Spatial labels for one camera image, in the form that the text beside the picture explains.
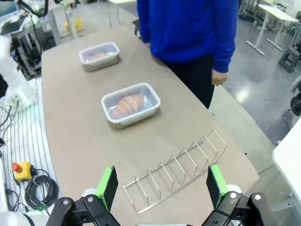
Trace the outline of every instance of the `clear plastic lid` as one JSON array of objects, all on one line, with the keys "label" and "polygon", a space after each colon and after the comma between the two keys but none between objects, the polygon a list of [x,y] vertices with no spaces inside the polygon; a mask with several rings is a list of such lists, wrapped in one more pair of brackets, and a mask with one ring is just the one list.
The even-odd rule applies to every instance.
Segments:
[{"label": "clear plastic lid", "polygon": [[139,83],[102,98],[105,114],[113,123],[158,108],[160,102],[158,95],[148,83]]},{"label": "clear plastic lid", "polygon": [[83,64],[88,64],[95,60],[114,57],[119,54],[119,48],[114,42],[106,42],[79,52],[79,57]]}]

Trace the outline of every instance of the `computer monitor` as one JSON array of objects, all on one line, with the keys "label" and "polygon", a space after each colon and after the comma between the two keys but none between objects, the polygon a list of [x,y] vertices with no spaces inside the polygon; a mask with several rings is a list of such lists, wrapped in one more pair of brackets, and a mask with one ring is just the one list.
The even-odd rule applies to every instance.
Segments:
[{"label": "computer monitor", "polygon": [[14,1],[0,1],[0,17],[18,11],[16,2]]}]

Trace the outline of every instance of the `person's arm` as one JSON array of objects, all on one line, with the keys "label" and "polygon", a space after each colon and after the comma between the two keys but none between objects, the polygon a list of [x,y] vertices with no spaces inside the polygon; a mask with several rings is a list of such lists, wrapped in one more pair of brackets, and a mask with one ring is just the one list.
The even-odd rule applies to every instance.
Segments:
[{"label": "person's arm", "polygon": [[137,11],[139,16],[139,26],[142,41],[151,41],[151,31],[149,28],[149,0],[137,0]]},{"label": "person's arm", "polygon": [[238,0],[213,0],[215,48],[213,69],[227,73],[235,50]]}]

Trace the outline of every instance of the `concrete floor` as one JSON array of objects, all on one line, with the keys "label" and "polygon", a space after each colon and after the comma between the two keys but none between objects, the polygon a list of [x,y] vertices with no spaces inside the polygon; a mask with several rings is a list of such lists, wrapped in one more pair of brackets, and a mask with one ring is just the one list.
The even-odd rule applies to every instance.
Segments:
[{"label": "concrete floor", "polygon": [[[136,6],[130,4],[123,8],[119,10],[123,25],[134,31],[132,21],[137,18]],[[114,5],[111,5],[110,12],[112,27],[120,26]],[[72,13],[74,17],[83,18],[84,31],[80,33],[81,35],[106,32],[110,29],[106,2],[81,5]],[[55,18],[59,31],[64,33],[63,9],[55,12]],[[262,57],[248,46],[246,40],[255,42],[258,33],[252,24],[239,20],[237,48],[230,65],[230,77],[224,83],[224,88],[216,87],[210,111],[215,114],[243,152],[247,153],[246,156],[257,172],[261,172],[273,164],[271,158],[273,144],[289,131],[282,120],[282,114],[289,108],[293,96],[289,89],[301,70],[297,67],[295,72],[288,74],[279,67],[277,62],[282,53],[265,39],[262,39],[260,48],[266,53],[266,57]],[[273,38],[274,34],[266,31],[264,36]],[[280,45],[287,46],[290,38],[282,35]],[[64,38],[64,41],[71,39],[69,36]],[[272,167],[260,174],[260,180],[250,188],[249,194],[255,191],[264,192],[270,204],[274,204],[286,199],[290,188],[278,169]],[[279,226],[298,225],[290,210],[277,212],[275,216]]]}]

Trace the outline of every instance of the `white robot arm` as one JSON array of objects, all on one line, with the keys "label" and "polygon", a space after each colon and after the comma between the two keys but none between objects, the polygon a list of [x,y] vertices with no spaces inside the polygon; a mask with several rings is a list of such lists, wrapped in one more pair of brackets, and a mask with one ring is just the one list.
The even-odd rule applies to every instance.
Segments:
[{"label": "white robot arm", "polygon": [[19,101],[20,105],[30,105],[34,102],[34,90],[28,84],[17,62],[10,56],[10,40],[0,35],[0,74],[8,84],[5,94],[7,103]]}]

